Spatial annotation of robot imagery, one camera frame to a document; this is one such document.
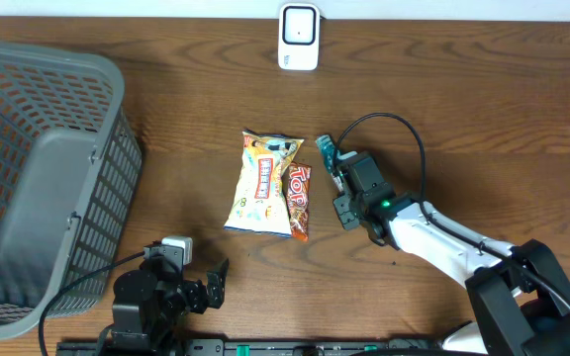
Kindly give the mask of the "red Top candy bar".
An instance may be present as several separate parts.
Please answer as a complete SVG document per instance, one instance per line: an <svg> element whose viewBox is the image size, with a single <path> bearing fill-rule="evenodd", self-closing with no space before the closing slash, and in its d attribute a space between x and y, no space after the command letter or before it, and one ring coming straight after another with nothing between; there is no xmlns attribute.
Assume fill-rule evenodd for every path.
<svg viewBox="0 0 570 356"><path fill-rule="evenodd" d="M286 203L289 212L291 236L307 242L309 240L309 190L311 167L292 162L287 171Z"/></svg>

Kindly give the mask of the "blue mouthwash bottle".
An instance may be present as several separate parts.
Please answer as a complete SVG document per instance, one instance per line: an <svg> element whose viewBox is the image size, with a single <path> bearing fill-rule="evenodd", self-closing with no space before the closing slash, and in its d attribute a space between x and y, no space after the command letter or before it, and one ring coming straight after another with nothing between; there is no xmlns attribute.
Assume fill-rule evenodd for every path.
<svg viewBox="0 0 570 356"><path fill-rule="evenodd" d="M329 134L320 135L316 139L316 145L323 158L326 170L332 177L332 180L336 185L338 191L342 193L343 192L342 183L340 181L340 178L337 177L334 173L333 154L335 152L335 145L333 139Z"/></svg>

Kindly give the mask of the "yellow snack bag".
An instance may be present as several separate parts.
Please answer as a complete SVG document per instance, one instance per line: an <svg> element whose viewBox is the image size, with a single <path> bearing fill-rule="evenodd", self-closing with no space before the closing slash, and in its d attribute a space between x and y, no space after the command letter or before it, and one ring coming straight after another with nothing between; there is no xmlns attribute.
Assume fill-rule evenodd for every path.
<svg viewBox="0 0 570 356"><path fill-rule="evenodd" d="M304 140L250 130L242 135L241 170L224 229L290 237L283 174Z"/></svg>

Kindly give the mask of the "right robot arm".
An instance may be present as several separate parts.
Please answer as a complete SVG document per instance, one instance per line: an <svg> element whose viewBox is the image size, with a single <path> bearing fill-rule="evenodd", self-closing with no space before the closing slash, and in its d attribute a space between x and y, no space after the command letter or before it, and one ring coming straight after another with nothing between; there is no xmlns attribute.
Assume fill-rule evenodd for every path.
<svg viewBox="0 0 570 356"><path fill-rule="evenodd" d="M345 229L366 228L374 244L420 257L466 290L475 319L442 341L446 352L570 355L570 281L545 244L490 238L397 194L367 152L338 156L332 177Z"/></svg>

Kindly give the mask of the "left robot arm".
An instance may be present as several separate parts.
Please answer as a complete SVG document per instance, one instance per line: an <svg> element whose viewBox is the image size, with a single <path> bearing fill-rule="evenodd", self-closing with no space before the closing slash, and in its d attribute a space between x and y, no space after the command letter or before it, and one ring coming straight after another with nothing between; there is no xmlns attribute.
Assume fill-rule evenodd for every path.
<svg viewBox="0 0 570 356"><path fill-rule="evenodd" d="M207 281L183 277L183 260L161 254L146 257L137 270L113 287L113 323L99 334L97 355L185 355L175 331L182 316L218 309L225 300L230 261L207 273Z"/></svg>

